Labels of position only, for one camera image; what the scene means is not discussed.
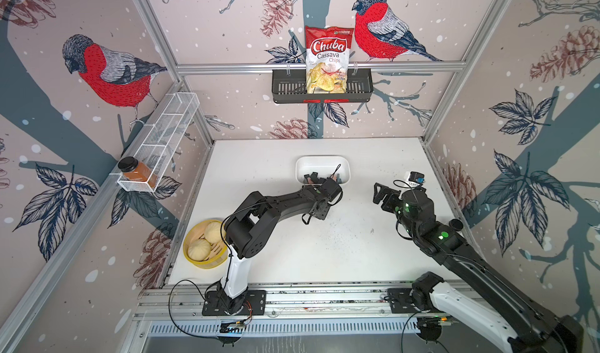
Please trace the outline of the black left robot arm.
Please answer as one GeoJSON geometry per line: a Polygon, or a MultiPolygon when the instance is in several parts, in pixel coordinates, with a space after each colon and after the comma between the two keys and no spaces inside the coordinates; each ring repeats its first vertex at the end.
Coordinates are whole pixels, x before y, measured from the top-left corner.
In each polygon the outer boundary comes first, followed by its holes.
{"type": "Polygon", "coordinates": [[[264,196],[254,191],[248,195],[222,223],[230,259],[217,286],[218,305],[230,315],[243,308],[251,259],[265,248],[279,222],[297,215],[306,225],[313,219],[324,220],[342,198],[341,185],[331,177],[290,194],[264,196]]]}

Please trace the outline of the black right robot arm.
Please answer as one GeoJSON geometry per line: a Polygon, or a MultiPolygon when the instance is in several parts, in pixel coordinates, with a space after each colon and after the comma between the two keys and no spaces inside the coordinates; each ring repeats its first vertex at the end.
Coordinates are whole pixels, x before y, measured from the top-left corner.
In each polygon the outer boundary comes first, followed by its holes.
{"type": "Polygon", "coordinates": [[[571,316],[557,316],[512,285],[482,259],[460,231],[458,219],[440,223],[425,189],[393,190],[373,186],[373,203],[395,215],[397,225],[426,256],[468,284],[486,305],[462,294],[435,273],[412,284],[420,312],[439,311],[456,318],[503,352],[581,352],[583,327],[571,316]]]}

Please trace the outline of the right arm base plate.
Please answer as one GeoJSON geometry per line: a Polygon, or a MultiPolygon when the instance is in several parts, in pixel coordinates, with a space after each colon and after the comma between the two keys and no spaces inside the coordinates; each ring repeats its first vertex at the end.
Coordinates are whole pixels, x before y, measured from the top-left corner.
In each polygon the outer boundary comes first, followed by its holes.
{"type": "Polygon", "coordinates": [[[411,288],[393,287],[387,289],[384,300],[391,307],[393,314],[409,314],[413,312],[424,312],[434,314],[445,314],[433,306],[429,295],[420,290],[411,288]]]}

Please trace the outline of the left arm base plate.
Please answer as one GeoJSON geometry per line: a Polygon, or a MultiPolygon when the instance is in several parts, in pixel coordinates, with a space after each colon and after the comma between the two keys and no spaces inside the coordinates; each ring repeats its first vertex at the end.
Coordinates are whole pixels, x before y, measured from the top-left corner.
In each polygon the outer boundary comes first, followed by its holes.
{"type": "Polygon", "coordinates": [[[202,309],[203,316],[261,316],[265,313],[267,292],[246,290],[237,298],[229,298],[223,290],[208,291],[202,309]]]}

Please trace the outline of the black eraser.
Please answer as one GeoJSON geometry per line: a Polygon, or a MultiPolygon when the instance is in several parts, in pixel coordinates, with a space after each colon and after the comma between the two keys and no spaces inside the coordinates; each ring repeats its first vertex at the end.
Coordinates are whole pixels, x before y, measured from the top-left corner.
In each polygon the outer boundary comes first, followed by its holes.
{"type": "Polygon", "coordinates": [[[307,185],[319,185],[322,184],[322,179],[319,177],[319,174],[316,172],[305,174],[304,175],[304,183],[307,185]]]}

